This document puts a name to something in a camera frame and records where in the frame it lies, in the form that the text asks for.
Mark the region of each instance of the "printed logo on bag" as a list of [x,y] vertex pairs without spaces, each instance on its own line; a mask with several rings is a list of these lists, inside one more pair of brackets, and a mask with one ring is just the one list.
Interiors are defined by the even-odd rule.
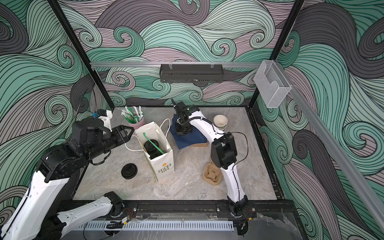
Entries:
[[172,165],[171,163],[168,164],[168,165],[166,165],[164,168],[162,168],[162,169],[159,170],[159,173],[166,172],[166,171],[169,169],[169,167],[170,167],[171,165]]

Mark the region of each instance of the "blue napkin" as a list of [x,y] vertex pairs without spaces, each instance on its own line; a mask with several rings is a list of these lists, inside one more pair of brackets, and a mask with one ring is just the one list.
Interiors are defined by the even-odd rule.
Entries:
[[172,126],[170,127],[169,130],[172,133],[173,138],[175,139],[178,149],[182,149],[196,143],[207,142],[207,138],[194,126],[192,126],[192,130],[193,130],[192,133],[188,133],[183,136],[177,135],[175,130],[176,122],[177,122],[177,115],[174,114],[172,119]]

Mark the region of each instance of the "white paper bag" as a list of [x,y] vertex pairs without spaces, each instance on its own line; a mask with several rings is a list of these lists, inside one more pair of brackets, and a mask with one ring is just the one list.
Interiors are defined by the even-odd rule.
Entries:
[[[163,155],[150,159],[149,154],[144,148],[144,143],[148,141],[148,139],[146,139],[143,135],[144,132],[149,139],[155,139],[159,142],[160,148],[164,152]],[[161,128],[155,122],[139,127],[135,130],[135,134],[141,142],[141,147],[144,149],[145,157],[147,158],[147,161],[155,173],[158,181],[175,172],[173,150],[170,147],[163,131],[161,131]]]

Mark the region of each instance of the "gray stone surface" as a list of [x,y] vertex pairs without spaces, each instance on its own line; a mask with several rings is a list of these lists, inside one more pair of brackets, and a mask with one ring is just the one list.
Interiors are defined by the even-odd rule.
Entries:
[[[200,108],[207,119],[213,121],[214,116],[227,116],[227,131],[243,132],[248,138],[248,157],[237,165],[241,185],[248,199],[274,200],[267,170],[255,135],[252,131],[245,108]],[[164,119],[172,120],[173,108],[143,108],[147,123],[156,122],[159,126]],[[116,108],[111,120],[112,127],[125,124],[121,116],[121,108]],[[168,121],[162,127],[166,132]],[[234,133],[238,161],[247,153],[245,138]],[[121,145],[112,150],[111,156],[104,164],[89,165],[74,197],[75,200],[94,200],[107,192],[114,191],[122,199],[127,200],[220,200],[227,199],[227,187],[224,182],[212,186],[202,180],[202,172],[210,162],[210,145],[208,147],[186,147],[179,150],[171,133],[167,139],[174,150],[175,172],[167,178],[157,181],[144,153],[132,152]],[[127,143],[130,149],[140,149],[134,137]],[[99,162],[104,156],[94,159]],[[133,179],[126,180],[121,176],[121,169],[127,163],[134,163],[138,173]]]

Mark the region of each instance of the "wallpaper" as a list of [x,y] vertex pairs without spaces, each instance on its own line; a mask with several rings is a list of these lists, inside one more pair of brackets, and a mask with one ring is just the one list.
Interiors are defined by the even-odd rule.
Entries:
[[0,86],[1,226],[41,153],[107,104],[46,0],[1,1]]
[[[294,0],[59,0],[91,61],[261,62]],[[257,69],[223,83],[161,83],[159,68],[99,68],[117,106],[248,105]]]
[[[384,200],[384,1],[304,6],[279,54],[294,85]],[[257,123],[309,239],[384,239],[290,95]]]

